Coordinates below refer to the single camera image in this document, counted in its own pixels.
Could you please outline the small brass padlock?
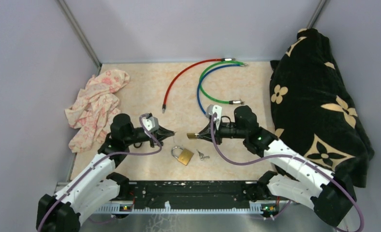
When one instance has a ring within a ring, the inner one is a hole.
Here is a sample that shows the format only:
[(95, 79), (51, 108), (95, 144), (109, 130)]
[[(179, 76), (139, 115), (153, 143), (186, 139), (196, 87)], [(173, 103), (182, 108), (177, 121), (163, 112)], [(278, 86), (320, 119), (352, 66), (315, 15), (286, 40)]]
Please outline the small brass padlock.
[(199, 134), (198, 133), (187, 133), (188, 139), (198, 139)]

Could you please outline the silver key bunch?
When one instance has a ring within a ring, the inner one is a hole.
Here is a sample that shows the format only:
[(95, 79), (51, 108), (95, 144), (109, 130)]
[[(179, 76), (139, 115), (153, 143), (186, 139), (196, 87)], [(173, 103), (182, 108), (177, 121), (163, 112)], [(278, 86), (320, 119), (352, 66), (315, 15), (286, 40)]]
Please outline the silver key bunch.
[(198, 152), (198, 155), (199, 155), (199, 159), (201, 160), (201, 161), (204, 161), (204, 160), (206, 160), (206, 159), (209, 159), (210, 158), (210, 156), (208, 156), (208, 155), (205, 155), (204, 153), (202, 153), (201, 151), (199, 151), (199, 150), (197, 150), (197, 152)]

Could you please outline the large brass padlock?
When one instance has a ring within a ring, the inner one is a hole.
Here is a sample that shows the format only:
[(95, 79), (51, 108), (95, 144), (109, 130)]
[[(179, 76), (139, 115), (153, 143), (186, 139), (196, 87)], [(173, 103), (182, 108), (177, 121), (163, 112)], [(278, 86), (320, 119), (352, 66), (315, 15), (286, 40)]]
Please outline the large brass padlock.
[(190, 160), (192, 159), (194, 153), (186, 148), (175, 146), (171, 149), (171, 155), (180, 163), (187, 166)]

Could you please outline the blue cable lock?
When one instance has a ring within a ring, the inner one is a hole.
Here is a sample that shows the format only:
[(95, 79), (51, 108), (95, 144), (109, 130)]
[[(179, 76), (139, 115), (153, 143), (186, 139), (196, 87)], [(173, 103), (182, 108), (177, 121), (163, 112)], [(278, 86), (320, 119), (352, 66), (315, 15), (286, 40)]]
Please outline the blue cable lock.
[(218, 100), (218, 99), (215, 99), (213, 97), (211, 97), (209, 94), (207, 94), (203, 87), (202, 87), (202, 83), (203, 81), (205, 80), (205, 78), (210, 74), (212, 73), (213, 71), (216, 71), (216, 70), (219, 70), (219, 69), (222, 69), (222, 68), (227, 68), (227, 67), (247, 67), (248, 64), (246, 63), (243, 63), (243, 62), (240, 62), (240, 61), (219, 61), (217, 63), (214, 63), (210, 66), (208, 66), (203, 72), (202, 74), (200, 75), (200, 78), (199, 78), (199, 82), (198, 82), (198, 86), (197, 86), (197, 90), (196, 90), (196, 100), (197, 100), (197, 103), (198, 103), (198, 106), (199, 106), (199, 109), (201, 110), (201, 112), (203, 114), (205, 114), (205, 110), (203, 109), (203, 106), (202, 106), (202, 102), (201, 102), (201, 98), (200, 98), (200, 92), (202, 92), (206, 97), (208, 97), (209, 99), (211, 99), (212, 101), (216, 102), (216, 103), (219, 103), (219, 104), (241, 104), (243, 105), (244, 102), (242, 100), (237, 100), (237, 101), (223, 101), (223, 100)]

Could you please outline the green cable lock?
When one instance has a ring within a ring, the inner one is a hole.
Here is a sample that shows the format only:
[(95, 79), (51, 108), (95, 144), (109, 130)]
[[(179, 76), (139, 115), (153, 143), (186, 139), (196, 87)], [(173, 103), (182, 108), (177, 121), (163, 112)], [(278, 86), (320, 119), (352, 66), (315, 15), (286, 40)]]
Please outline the green cable lock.
[[(220, 60), (220, 61), (233, 61), (233, 60), (230, 60), (230, 59), (222, 59), (222, 60)], [(209, 77), (209, 76), (211, 76), (212, 75), (212, 73), (210, 73), (206, 78), (205, 78), (205, 80), (203, 81), (203, 83), (202, 83), (202, 87), (203, 87), (203, 89), (204, 89), (204, 91), (207, 93), (207, 94), (209, 94), (211, 97), (213, 97), (213, 98), (215, 98), (215, 99), (218, 99), (218, 100), (223, 100), (223, 101), (232, 101), (231, 99), (225, 99), (225, 98), (219, 98), (219, 97), (216, 97), (216, 96), (214, 96), (214, 95), (212, 95), (210, 92), (208, 92), (206, 89), (205, 89), (205, 86), (204, 86), (204, 83), (205, 83), (205, 81), (207, 80), (207, 78)]]

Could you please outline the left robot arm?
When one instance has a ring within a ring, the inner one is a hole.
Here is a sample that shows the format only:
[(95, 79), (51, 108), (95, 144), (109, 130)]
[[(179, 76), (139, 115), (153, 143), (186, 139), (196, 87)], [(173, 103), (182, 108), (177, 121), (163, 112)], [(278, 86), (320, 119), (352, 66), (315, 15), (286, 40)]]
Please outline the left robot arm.
[(174, 131), (159, 125), (151, 113), (139, 117), (136, 128), (128, 114), (113, 118), (110, 132), (97, 154), (84, 170), (54, 195), (44, 195), (38, 202), (36, 230), (39, 232), (77, 232), (84, 222), (103, 204), (129, 197), (129, 178), (114, 170), (127, 156), (133, 156), (129, 147), (149, 142), (162, 150), (163, 141), (174, 136)]

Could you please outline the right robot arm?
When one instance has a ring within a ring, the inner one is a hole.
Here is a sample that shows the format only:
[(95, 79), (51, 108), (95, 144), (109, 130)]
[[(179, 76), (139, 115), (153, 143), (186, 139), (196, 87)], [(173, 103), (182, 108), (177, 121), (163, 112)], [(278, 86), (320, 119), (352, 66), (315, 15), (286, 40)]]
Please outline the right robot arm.
[(263, 199), (280, 196), (302, 204), (326, 224), (337, 227), (354, 207), (356, 196), (348, 174), (325, 169), (289, 148), (275, 134), (259, 126), (257, 116), (247, 105), (234, 110), (234, 121), (223, 122), (222, 107), (210, 105), (206, 110), (209, 124), (189, 139), (212, 142), (218, 149), (224, 138), (242, 139), (245, 148), (258, 155), (257, 162), (269, 160), (292, 178), (269, 171), (258, 185)]

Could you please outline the pink patterned cloth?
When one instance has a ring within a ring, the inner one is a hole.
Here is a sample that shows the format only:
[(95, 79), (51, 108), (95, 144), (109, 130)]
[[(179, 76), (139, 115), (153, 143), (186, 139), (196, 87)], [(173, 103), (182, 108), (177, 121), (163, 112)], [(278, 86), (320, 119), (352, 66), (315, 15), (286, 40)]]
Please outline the pink patterned cloth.
[(125, 71), (113, 69), (92, 76), (85, 88), (79, 90), (74, 104), (65, 109), (69, 126), (78, 129), (68, 144), (72, 153), (85, 152), (94, 142), (105, 141), (113, 118), (121, 113), (115, 93), (129, 82), (130, 76)]

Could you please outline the black floral blanket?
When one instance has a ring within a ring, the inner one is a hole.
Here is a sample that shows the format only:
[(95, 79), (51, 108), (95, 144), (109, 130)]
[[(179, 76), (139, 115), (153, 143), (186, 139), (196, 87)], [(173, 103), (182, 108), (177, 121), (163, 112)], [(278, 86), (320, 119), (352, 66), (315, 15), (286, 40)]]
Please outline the black floral blanket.
[(276, 135), (313, 163), (346, 174), (365, 188), (371, 141), (346, 90), (329, 38), (301, 29), (283, 57), (270, 62), (271, 116)]

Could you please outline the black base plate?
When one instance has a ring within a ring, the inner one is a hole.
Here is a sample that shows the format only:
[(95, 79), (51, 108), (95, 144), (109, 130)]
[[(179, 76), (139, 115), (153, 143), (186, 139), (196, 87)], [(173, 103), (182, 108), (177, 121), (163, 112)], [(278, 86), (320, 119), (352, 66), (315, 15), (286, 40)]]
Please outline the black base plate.
[(258, 203), (259, 209), (275, 211), (285, 202), (257, 181), (131, 181), (115, 200), (133, 202), (137, 210), (249, 209)]

